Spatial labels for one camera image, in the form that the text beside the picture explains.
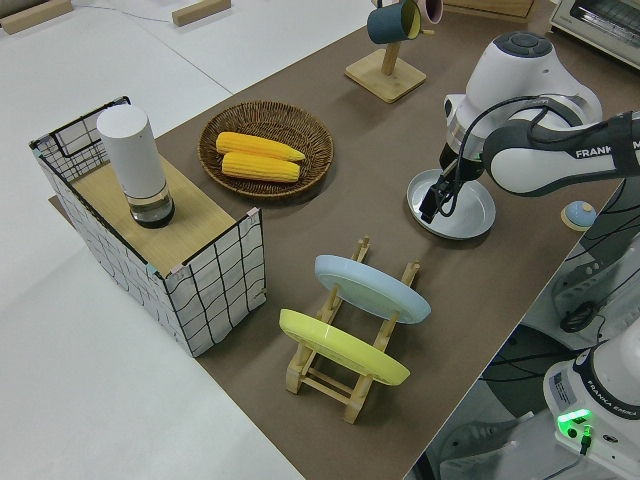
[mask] glass base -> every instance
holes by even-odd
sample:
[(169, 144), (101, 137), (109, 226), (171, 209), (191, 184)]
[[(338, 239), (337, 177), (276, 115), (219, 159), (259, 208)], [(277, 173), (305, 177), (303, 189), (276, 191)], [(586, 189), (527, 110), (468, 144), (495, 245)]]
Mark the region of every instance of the glass base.
[(162, 228), (168, 225), (176, 211), (168, 190), (160, 199), (150, 203), (141, 203), (140, 200), (134, 203), (133, 199), (128, 200), (131, 216), (144, 228)]

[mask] plate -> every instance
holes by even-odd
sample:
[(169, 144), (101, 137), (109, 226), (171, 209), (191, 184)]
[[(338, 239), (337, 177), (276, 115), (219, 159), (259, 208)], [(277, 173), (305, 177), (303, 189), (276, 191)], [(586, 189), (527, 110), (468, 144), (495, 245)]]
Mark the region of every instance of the plate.
[[(216, 150), (221, 132), (238, 132), (276, 140), (305, 154), (295, 183), (263, 182), (222, 173), (222, 155)], [(246, 102), (213, 117), (200, 135), (198, 156), (205, 172), (222, 186), (249, 197), (281, 199), (317, 184), (333, 161), (333, 139), (325, 126), (304, 110), (272, 101)]]
[[(460, 189), (453, 215), (443, 217), (436, 214), (431, 223), (420, 218), (420, 204), (441, 173), (440, 169), (427, 170), (416, 175), (409, 183), (407, 202), (413, 218), (431, 233), (450, 240), (474, 238), (489, 230), (496, 219), (496, 206), (489, 191), (476, 180), (466, 182)], [(445, 211), (450, 205), (451, 202), (445, 205)]]
[(316, 258), (315, 274), (327, 290), (365, 312), (386, 320), (398, 313), (398, 323), (419, 323), (431, 306), (415, 290), (364, 263), (334, 255)]
[(404, 365), (373, 345), (308, 315), (283, 309), (280, 328), (296, 342), (385, 385), (400, 385), (409, 376)]

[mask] mug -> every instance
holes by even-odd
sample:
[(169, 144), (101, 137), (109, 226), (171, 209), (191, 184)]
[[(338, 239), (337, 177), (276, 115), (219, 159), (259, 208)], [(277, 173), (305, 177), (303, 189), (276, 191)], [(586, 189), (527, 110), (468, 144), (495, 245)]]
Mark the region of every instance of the mug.
[(420, 8), (414, 0), (401, 0), (386, 7), (378, 0), (369, 14), (367, 32), (373, 43), (413, 40), (420, 34)]
[(419, 0), (418, 6), (420, 7), (423, 26), (427, 21), (439, 23), (442, 20), (442, 0)]

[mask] silver tray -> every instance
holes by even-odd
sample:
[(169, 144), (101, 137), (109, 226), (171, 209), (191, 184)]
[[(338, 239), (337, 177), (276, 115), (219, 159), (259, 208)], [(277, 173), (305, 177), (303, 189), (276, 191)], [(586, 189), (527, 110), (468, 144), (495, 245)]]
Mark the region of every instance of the silver tray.
[[(450, 217), (436, 214), (431, 223), (420, 218), (420, 204), (429, 187), (436, 183), (442, 170), (419, 173), (409, 183), (407, 202), (416, 221), (431, 233), (451, 240), (466, 240), (482, 235), (491, 228), (496, 218), (496, 206), (491, 195), (480, 182), (471, 181), (462, 186), (456, 210)], [(448, 211), (450, 203), (445, 205)]]

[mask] dark blue mug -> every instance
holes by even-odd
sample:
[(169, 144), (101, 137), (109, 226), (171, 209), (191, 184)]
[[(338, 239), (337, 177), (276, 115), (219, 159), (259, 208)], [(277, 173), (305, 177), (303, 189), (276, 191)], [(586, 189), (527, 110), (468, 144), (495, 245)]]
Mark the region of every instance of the dark blue mug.
[(401, 0), (386, 7), (378, 0), (369, 14), (367, 32), (373, 43), (413, 40), (420, 34), (420, 8), (414, 0)]

